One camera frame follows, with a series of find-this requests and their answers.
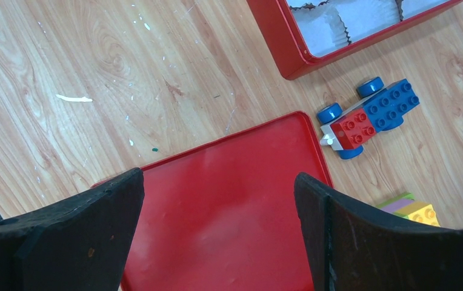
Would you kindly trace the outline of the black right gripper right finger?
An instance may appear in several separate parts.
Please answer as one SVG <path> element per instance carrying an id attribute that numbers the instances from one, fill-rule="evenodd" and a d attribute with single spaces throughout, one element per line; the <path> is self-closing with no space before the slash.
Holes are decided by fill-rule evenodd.
<path id="1" fill-rule="evenodd" d="M 315 290 L 463 290 L 463 229 L 383 212 L 307 173 L 294 195 Z"/>

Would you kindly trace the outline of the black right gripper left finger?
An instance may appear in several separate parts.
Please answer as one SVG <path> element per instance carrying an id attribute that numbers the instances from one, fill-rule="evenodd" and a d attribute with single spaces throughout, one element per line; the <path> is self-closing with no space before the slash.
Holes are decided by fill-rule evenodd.
<path id="1" fill-rule="evenodd" d="M 143 199 L 134 168 L 38 210 L 0 214 L 0 290 L 118 290 Z"/>

